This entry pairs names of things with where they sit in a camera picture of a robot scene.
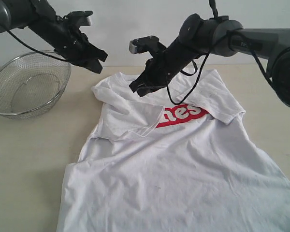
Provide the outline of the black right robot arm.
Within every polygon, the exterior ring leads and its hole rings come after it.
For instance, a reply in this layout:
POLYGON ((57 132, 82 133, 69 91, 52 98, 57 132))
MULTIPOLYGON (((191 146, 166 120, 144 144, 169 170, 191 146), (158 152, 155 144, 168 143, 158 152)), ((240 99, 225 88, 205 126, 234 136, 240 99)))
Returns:
POLYGON ((178 36, 164 46, 158 37, 147 36, 130 42, 132 54, 151 54, 145 70, 130 84, 140 97, 168 87, 171 80, 200 57, 210 54, 231 57, 251 55, 256 62, 268 61, 261 73, 278 98, 290 108, 290 29, 245 29, 228 16, 202 19, 190 15, 178 36))

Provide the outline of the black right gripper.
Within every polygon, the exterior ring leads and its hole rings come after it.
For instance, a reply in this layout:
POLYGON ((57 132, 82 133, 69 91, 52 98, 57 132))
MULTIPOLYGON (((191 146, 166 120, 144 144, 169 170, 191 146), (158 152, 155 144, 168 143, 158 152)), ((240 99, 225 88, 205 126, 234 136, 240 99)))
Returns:
POLYGON ((144 71, 129 84, 129 87, 133 93, 144 97, 165 88, 179 72, 177 65, 169 65, 164 60, 151 58, 145 63, 144 71))

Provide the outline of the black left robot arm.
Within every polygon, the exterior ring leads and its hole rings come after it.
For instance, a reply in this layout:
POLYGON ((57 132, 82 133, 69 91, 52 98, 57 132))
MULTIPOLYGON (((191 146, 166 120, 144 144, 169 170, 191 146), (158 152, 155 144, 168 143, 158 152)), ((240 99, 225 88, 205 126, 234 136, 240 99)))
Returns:
POLYGON ((61 17, 46 0, 0 0, 0 33, 28 27, 53 47, 57 60, 101 73, 108 55, 80 31, 91 25, 92 15, 73 11, 61 17))

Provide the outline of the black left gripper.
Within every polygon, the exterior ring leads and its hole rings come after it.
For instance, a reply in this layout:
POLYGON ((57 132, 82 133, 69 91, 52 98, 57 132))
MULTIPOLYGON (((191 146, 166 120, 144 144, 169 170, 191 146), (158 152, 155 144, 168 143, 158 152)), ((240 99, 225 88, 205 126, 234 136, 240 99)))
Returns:
POLYGON ((74 66, 86 68, 97 74, 100 74, 103 70, 101 62, 105 62, 108 57, 104 50, 89 42, 75 42, 72 45, 65 45, 60 50, 60 55, 74 66))

